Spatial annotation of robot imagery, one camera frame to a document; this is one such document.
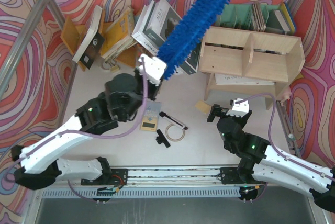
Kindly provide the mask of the roll of beige tape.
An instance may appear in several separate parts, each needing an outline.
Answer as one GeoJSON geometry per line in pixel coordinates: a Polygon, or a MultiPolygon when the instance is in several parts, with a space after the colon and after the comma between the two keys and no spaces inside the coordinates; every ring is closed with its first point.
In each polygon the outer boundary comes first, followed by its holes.
{"type": "Polygon", "coordinates": [[[177,127],[176,125],[170,124],[165,130],[165,136],[172,142],[179,142],[185,137],[185,130],[177,127]]]}

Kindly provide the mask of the blue microfibre duster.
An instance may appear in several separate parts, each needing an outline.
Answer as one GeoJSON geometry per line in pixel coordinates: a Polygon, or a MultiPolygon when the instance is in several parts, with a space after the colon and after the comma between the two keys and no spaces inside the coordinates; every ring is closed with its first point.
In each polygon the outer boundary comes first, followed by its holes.
{"type": "Polygon", "coordinates": [[[196,0],[159,48],[158,58],[167,64],[167,80],[202,40],[230,0],[196,0]]]}

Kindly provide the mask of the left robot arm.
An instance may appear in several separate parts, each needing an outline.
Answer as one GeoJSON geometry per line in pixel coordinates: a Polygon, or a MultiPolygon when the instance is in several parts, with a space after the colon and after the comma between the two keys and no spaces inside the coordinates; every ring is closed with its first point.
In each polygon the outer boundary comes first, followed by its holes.
{"type": "Polygon", "coordinates": [[[63,158],[71,149],[91,139],[118,139],[134,132],[142,122],[148,100],[155,100],[163,81],[162,70],[121,73],[105,83],[105,90],[76,110],[61,127],[39,142],[11,148],[14,182],[38,190],[57,181],[86,180],[110,185],[113,174],[108,160],[97,157],[76,161],[63,158]]]}

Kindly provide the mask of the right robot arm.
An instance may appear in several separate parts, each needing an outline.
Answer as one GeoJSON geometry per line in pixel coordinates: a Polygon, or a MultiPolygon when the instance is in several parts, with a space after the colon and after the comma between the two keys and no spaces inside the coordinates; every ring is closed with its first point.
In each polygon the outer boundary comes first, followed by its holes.
{"type": "Polygon", "coordinates": [[[224,148],[240,158],[233,178],[247,184],[265,182],[291,189],[334,212],[334,169],[302,160],[264,138],[244,132],[251,114],[248,104],[231,109],[215,104],[207,118],[207,122],[213,122],[219,117],[217,129],[224,148]]]}

